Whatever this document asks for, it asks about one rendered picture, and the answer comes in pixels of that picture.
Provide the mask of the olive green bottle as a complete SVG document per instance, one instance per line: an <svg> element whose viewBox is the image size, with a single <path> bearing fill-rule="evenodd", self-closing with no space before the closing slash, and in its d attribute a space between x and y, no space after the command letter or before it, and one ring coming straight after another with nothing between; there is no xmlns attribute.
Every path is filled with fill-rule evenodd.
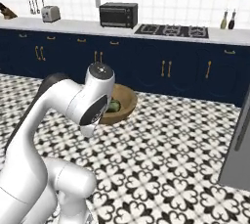
<svg viewBox="0 0 250 224"><path fill-rule="evenodd" d="M228 17L228 10L225 10L224 17L221 21L220 29L225 29L227 26L227 17Z"/></svg>

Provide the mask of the navy base cupboard run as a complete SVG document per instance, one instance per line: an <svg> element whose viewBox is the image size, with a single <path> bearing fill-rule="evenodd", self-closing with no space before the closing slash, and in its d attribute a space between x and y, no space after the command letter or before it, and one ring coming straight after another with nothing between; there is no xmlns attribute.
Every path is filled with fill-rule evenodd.
<svg viewBox="0 0 250 224"><path fill-rule="evenodd" d="M134 90L241 106L250 86L250 47L159 39L0 29L0 73L81 83L101 62Z"/></svg>

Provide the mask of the green cucumber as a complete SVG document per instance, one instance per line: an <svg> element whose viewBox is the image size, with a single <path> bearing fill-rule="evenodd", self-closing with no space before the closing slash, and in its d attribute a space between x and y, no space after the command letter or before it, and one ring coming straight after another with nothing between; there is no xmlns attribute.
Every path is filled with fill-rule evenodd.
<svg viewBox="0 0 250 224"><path fill-rule="evenodd" d="M118 100L112 99L108 106L107 112L119 112L121 109L121 104Z"/></svg>

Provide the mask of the black microwave oven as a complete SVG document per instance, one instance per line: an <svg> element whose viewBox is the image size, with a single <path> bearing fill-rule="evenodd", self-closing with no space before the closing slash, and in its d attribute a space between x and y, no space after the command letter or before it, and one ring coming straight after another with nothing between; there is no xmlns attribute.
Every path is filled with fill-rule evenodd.
<svg viewBox="0 0 250 224"><path fill-rule="evenodd" d="M134 28L138 23L137 3L107 2L99 7L102 27Z"/></svg>

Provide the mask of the silver toaster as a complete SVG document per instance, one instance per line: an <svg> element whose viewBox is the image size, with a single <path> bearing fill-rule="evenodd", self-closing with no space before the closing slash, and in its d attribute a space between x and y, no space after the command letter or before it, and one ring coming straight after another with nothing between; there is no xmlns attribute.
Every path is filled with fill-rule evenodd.
<svg viewBox="0 0 250 224"><path fill-rule="evenodd" d="M45 6L41 9L43 22L55 22L61 18L58 6Z"/></svg>

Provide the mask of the grey fridge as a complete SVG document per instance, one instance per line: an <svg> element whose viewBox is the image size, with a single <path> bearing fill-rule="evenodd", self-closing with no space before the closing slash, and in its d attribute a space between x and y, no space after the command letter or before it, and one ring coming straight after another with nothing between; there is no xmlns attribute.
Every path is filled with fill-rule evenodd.
<svg viewBox="0 0 250 224"><path fill-rule="evenodd" d="M222 186L250 192L250 121L239 151L235 150L237 138L246 117L250 118L250 85L236 123L229 149L222 166L218 183Z"/></svg>

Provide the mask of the dark bottle with pale cap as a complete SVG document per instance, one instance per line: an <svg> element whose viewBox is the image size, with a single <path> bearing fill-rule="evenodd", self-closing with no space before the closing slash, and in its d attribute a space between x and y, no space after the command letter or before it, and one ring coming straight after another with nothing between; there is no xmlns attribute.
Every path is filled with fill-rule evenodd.
<svg viewBox="0 0 250 224"><path fill-rule="evenodd" d="M234 10L232 12L232 16L231 16L231 20L229 21L228 29L233 29L234 28L235 16L236 16L236 10Z"/></svg>

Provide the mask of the brown knife block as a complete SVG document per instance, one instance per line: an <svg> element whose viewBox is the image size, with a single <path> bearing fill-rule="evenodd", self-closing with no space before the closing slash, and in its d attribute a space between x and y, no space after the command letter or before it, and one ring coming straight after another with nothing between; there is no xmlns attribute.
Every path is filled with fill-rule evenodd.
<svg viewBox="0 0 250 224"><path fill-rule="evenodd" d="M0 12L4 16L5 20L11 20L11 19L17 17L17 15L12 10L10 10L8 7L6 7L1 2L0 2Z"/></svg>

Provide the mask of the brown wooden bowl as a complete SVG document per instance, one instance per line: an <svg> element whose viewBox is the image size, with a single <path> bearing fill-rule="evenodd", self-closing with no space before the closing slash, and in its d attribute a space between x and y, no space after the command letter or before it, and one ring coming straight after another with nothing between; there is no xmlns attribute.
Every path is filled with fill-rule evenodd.
<svg viewBox="0 0 250 224"><path fill-rule="evenodd" d="M114 84L112 98L119 101L121 108L118 112L106 112L101 118L100 124L111 125L126 119L138 102L136 93L131 88L121 84Z"/></svg>

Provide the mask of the black gas hob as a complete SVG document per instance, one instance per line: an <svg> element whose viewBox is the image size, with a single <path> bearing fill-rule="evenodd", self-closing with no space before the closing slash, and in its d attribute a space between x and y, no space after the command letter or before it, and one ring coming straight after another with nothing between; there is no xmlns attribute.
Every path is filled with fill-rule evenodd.
<svg viewBox="0 0 250 224"><path fill-rule="evenodd" d="M208 28L205 26L183 26L170 24L142 24L136 34L163 35L190 38L208 38Z"/></svg>

